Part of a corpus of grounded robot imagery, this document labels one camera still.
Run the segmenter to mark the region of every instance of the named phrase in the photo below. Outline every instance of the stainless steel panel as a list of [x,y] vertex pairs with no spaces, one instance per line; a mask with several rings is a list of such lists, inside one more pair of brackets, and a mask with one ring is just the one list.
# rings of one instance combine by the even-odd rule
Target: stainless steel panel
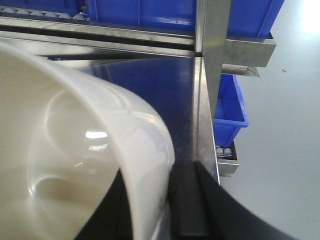
[[202,57],[194,59],[193,84],[193,157],[220,183],[206,69]]
[[217,159],[219,174],[224,176],[225,174],[234,174],[239,166],[238,161],[228,159]]
[[196,23],[195,23],[195,46],[196,53],[202,53],[205,32],[207,0],[197,0]]
[[259,71],[254,66],[241,66],[241,65],[232,65],[232,64],[222,64],[223,74],[232,74],[232,75],[241,75],[248,77],[260,77]]
[[193,45],[192,33],[185,31],[148,28],[131,25],[79,21],[72,19],[48,18],[38,16],[1,16],[0,26],[27,28],[37,31],[50,30],[58,32],[100,35],[123,39],[163,42],[180,45]]
[[73,59],[191,57],[194,54],[191,50],[10,31],[0,31],[0,41],[40,56],[69,57]]
[[228,36],[224,46],[223,63],[266,67],[276,45],[273,39]]
[[231,0],[207,0],[202,54],[206,66],[211,117],[216,113]]

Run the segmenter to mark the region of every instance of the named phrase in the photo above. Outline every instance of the gray floor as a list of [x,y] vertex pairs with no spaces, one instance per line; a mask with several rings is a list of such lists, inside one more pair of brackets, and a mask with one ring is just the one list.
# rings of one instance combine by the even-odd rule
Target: gray floor
[[320,1],[287,0],[261,78],[239,77],[250,124],[240,166],[221,185],[262,219],[301,240],[320,239]]

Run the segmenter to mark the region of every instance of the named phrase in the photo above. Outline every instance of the white ball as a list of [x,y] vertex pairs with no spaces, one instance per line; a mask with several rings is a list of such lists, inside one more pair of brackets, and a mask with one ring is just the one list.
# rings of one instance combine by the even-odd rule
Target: white ball
[[232,154],[230,148],[225,148],[225,149],[223,150],[223,153],[224,153],[224,154],[227,154],[227,155],[231,155],[231,154]]
[[54,12],[52,11],[48,11],[45,15],[45,17],[50,17],[50,18],[57,18],[57,14],[55,14]]
[[68,13],[61,13],[59,16],[60,19],[71,19],[71,16]]
[[223,149],[221,147],[217,147],[215,149],[215,152],[216,152],[216,154],[223,154],[224,153],[224,151],[223,151]]
[[43,16],[44,14],[38,10],[33,10],[30,15],[31,16]]
[[73,17],[74,20],[85,20],[84,16],[80,13]]
[[4,13],[15,14],[17,11],[11,7],[7,7],[3,10]]
[[27,9],[21,8],[19,11],[16,12],[17,14],[29,15],[30,12]]

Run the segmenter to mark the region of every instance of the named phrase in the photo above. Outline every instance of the blue plastic crate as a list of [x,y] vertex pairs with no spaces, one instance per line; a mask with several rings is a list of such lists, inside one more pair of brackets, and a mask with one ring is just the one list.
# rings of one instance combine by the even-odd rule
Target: blue plastic crate
[[34,9],[72,16],[80,12],[84,0],[0,0],[1,6]]
[[197,0],[86,0],[91,21],[195,31]]
[[284,1],[232,0],[228,35],[266,39]]
[[[267,38],[284,0],[233,0],[228,34]],[[86,0],[91,21],[195,31],[197,0]]]
[[214,119],[215,144],[229,147],[241,128],[249,125],[245,102],[235,75],[221,75]]

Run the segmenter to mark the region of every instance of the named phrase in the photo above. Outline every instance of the white ceramic bowl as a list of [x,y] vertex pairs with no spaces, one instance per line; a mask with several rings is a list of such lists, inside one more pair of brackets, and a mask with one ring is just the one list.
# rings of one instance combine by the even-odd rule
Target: white ceramic bowl
[[72,240],[118,168],[134,239],[150,239],[173,162],[141,98],[0,43],[0,239]]

